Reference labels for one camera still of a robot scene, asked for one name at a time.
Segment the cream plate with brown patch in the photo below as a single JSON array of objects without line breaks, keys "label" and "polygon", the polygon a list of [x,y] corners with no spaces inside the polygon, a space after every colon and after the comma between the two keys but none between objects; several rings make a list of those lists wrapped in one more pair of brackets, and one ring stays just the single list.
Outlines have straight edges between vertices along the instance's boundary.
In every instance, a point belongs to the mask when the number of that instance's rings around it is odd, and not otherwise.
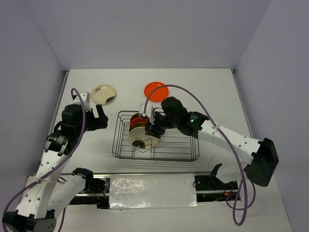
[{"label": "cream plate with brown patch", "polygon": [[108,84],[95,87],[91,93],[91,99],[95,104],[106,105],[111,103],[116,97],[116,89]]}]

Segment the brown yellow patterned plate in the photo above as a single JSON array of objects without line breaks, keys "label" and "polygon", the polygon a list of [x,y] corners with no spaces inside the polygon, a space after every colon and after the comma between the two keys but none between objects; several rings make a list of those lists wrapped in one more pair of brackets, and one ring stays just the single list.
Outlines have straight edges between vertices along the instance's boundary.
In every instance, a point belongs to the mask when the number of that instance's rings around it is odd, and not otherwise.
[{"label": "brown yellow patterned plate", "polygon": [[145,127],[136,127],[131,129],[129,131],[128,138],[134,146],[145,149],[154,147],[159,142],[158,138],[151,135],[146,135]]}]

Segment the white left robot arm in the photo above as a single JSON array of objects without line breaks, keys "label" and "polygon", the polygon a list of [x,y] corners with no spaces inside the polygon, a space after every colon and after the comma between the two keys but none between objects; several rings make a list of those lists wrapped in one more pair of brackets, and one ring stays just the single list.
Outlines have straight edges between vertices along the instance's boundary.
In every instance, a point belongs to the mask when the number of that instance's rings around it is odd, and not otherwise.
[{"label": "white left robot arm", "polygon": [[93,172],[76,168],[64,184],[55,190],[58,179],[77,149],[86,131],[105,129],[108,117],[101,105],[96,105],[98,117],[92,108],[71,104],[62,112],[62,120],[47,137],[44,153],[35,174],[35,179],[19,192],[24,198],[15,210],[6,207],[2,216],[4,231],[13,232],[52,232],[60,214],[80,193],[102,192],[104,181],[94,179]]}]

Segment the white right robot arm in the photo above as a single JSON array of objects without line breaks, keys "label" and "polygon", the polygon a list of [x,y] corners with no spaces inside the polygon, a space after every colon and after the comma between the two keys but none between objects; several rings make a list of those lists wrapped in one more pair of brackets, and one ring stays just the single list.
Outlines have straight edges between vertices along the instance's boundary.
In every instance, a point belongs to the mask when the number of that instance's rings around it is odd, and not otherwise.
[{"label": "white right robot arm", "polygon": [[163,113],[155,112],[152,105],[141,104],[139,114],[149,118],[145,133],[156,138],[168,129],[177,129],[183,135],[212,143],[236,157],[237,169],[217,164],[210,177],[210,184],[221,189],[226,183],[246,177],[254,184],[267,187],[279,163],[274,142],[268,138],[257,140],[212,123],[210,117],[187,111],[175,97],[161,102]]}]

